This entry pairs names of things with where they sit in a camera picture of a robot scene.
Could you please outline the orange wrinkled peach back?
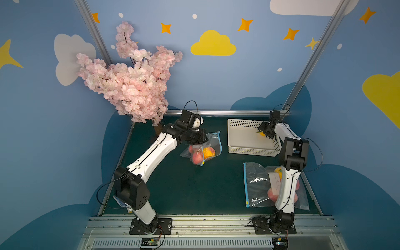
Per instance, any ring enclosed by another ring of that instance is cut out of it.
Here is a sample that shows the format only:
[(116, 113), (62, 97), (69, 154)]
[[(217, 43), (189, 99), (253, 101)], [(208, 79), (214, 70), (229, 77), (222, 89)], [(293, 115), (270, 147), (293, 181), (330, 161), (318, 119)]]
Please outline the orange wrinkled peach back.
[(203, 155), (205, 159), (216, 156), (216, 151), (212, 147), (203, 148)]

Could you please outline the clear zip-top bag blue zipper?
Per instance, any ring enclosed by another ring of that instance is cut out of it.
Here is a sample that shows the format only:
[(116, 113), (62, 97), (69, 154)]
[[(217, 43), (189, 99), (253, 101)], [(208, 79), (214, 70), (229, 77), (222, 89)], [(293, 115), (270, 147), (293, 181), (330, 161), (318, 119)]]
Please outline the clear zip-top bag blue zipper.
[[(256, 162), (245, 162), (243, 164), (246, 207), (309, 210), (307, 193), (300, 174), (296, 173), (296, 177), (291, 178), (288, 174), (284, 174), (282, 170), (282, 180), (280, 180), (278, 174), (274, 172), (277, 167), (263, 167)], [(298, 180), (300, 180), (300, 188), (296, 191), (295, 186)], [(279, 195), (275, 203), (268, 197), (269, 188), (273, 189), (275, 195)], [(295, 192), (299, 197), (296, 203), (294, 202)]]

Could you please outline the pink peach with leaf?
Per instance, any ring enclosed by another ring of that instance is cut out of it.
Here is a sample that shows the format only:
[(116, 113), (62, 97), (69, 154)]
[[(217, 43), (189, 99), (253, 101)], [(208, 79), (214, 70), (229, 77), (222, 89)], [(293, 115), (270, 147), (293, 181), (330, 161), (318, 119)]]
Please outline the pink peach with leaf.
[[(268, 197), (269, 197), (269, 199), (270, 199), (273, 203), (275, 203), (275, 202), (277, 201), (278, 196), (279, 196), (278, 194), (275, 195), (275, 194), (273, 193), (272, 188), (269, 188), (269, 190), (268, 190)], [(298, 199), (299, 199), (299, 197), (298, 197), (297, 193), (295, 192), (294, 202), (296, 203), (296, 202), (298, 201)]]

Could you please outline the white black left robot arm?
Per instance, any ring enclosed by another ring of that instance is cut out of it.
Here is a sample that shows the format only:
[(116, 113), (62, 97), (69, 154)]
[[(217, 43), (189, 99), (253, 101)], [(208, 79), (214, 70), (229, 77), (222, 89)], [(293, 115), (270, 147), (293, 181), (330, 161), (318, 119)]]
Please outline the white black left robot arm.
[(163, 126), (155, 142), (136, 161), (115, 170), (115, 197), (132, 209), (143, 231), (154, 231), (158, 221), (158, 214), (149, 202), (146, 183), (161, 161), (179, 144), (197, 145), (208, 141), (205, 130), (200, 128), (203, 121), (199, 114), (184, 109), (175, 123)]

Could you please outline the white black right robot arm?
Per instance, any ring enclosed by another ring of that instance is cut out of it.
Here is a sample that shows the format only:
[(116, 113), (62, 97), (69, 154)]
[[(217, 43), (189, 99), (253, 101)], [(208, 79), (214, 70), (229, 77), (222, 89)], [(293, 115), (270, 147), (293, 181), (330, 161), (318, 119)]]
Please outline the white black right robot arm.
[(269, 120), (261, 123), (258, 130), (269, 139), (276, 136), (283, 142), (279, 153), (282, 179), (276, 212), (269, 219), (269, 228), (274, 233), (286, 232), (294, 228), (294, 204), (296, 185), (301, 172), (307, 165), (309, 141), (296, 135), (290, 126), (283, 122), (279, 110), (270, 112)]

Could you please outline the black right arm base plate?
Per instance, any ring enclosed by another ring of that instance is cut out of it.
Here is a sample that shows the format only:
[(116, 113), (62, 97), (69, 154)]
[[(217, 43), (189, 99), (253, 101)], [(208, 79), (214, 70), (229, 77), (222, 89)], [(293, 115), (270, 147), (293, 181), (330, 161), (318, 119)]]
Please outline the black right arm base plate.
[(269, 217), (253, 217), (250, 219), (256, 234), (273, 234), (273, 235), (292, 235), (297, 234), (296, 227), (294, 225), (287, 226), (280, 222), (270, 222)]

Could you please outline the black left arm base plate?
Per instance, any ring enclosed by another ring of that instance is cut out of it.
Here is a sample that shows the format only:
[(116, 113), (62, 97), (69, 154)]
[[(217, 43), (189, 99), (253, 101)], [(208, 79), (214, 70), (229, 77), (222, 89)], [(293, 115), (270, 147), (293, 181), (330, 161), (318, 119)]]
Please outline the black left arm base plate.
[(155, 217), (153, 221), (147, 225), (142, 220), (137, 218), (131, 222), (129, 234), (130, 235), (171, 235), (172, 218), (158, 218)]

